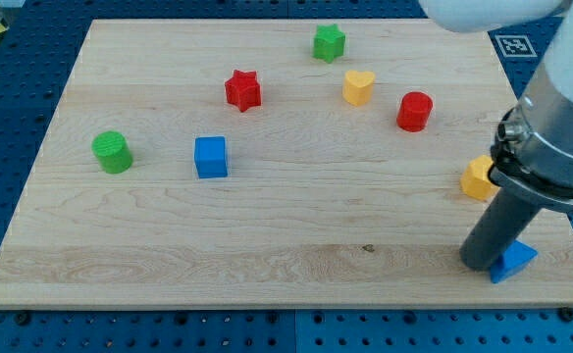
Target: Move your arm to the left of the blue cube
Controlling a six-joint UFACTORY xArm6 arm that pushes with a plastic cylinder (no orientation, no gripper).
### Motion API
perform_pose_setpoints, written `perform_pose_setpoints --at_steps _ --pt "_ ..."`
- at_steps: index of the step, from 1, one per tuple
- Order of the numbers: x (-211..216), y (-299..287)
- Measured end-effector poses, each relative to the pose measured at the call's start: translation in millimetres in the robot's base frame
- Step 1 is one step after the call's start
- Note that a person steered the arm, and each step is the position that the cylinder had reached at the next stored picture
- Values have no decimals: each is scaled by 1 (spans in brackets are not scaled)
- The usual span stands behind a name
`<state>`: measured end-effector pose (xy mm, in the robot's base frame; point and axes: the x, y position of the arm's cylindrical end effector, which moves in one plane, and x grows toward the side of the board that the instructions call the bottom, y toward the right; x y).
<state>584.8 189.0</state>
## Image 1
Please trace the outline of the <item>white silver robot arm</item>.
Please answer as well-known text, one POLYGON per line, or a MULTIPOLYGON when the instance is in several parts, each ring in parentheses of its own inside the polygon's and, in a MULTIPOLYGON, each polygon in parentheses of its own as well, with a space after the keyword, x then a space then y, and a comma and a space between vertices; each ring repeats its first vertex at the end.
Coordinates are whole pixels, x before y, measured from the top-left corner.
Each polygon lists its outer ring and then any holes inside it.
POLYGON ((504 194, 573 216, 573 1, 423 1, 437 25, 493 30, 564 19, 516 106, 498 124, 491 180, 504 194))

